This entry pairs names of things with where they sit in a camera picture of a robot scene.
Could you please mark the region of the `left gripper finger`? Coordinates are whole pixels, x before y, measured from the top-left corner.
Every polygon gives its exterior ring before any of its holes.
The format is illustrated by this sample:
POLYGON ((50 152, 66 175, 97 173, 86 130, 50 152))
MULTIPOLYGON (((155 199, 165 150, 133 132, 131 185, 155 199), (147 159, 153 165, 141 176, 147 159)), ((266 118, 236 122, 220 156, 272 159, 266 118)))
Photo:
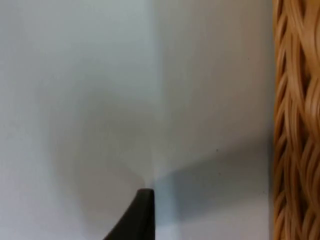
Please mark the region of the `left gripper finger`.
POLYGON ((155 192, 141 188, 105 240, 155 240, 155 192))

